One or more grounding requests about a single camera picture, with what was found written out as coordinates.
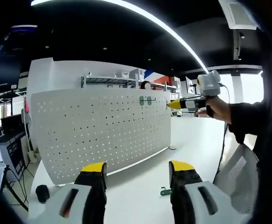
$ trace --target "person's hand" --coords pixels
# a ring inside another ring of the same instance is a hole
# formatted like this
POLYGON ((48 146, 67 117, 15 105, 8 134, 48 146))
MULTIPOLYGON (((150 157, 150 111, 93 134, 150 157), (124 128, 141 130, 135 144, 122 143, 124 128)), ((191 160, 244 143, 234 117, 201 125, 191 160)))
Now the person's hand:
MULTIPOLYGON (((214 118, 217 120, 223 120, 228 124, 231 124, 231 114, 229 105, 222 101, 219 97, 209 98, 206 100, 206 105, 209 105, 214 111, 214 118)), ((196 115, 207 114, 205 111, 199 111, 196 115)))

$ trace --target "person's arm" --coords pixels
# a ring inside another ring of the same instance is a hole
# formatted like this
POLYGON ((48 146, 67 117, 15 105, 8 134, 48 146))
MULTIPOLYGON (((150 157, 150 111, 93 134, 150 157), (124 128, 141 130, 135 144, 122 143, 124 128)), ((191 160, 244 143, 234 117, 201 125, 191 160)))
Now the person's arm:
POLYGON ((229 124, 229 131, 235 134, 238 143, 243 143, 246 134, 258 135, 266 123, 266 110, 261 103, 227 104, 219 97, 210 98, 206 102, 214 111, 214 118, 229 124))
POLYGON ((229 104, 231 124, 229 131, 235 134, 238 143, 244 142, 246 134, 260 134, 266 127, 264 102, 229 104))

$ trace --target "ceiling air conditioner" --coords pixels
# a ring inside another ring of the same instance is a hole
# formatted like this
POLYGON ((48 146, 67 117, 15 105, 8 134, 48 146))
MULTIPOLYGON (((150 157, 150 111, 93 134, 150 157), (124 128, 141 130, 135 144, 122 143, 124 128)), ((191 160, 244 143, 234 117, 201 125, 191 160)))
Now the ceiling air conditioner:
POLYGON ((250 19, 244 7, 234 0, 219 0, 230 29, 253 29, 257 26, 250 19))

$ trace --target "pegboard hook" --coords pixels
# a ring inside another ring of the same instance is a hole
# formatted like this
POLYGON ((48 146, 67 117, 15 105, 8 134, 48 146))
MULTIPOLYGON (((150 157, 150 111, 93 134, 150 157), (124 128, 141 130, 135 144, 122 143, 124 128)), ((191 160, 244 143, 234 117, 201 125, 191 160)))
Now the pegboard hook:
POLYGON ((139 97, 139 100, 140 100, 140 105, 143 106, 145 101, 147 101, 148 105, 151 105, 152 104, 151 102, 156 101, 156 98, 151 99, 151 97, 147 97, 147 99, 144 99, 144 97, 141 96, 141 97, 139 97))

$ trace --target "black sleeve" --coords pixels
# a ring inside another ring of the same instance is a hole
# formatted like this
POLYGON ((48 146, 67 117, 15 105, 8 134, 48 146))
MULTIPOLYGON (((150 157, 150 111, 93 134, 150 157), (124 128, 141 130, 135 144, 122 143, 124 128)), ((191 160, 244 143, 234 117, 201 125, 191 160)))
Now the black sleeve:
POLYGON ((234 133, 238 143, 244 142, 246 134, 258 135, 265 128, 267 116, 263 101, 254 104, 229 104, 229 108, 231 113, 229 131, 234 133))

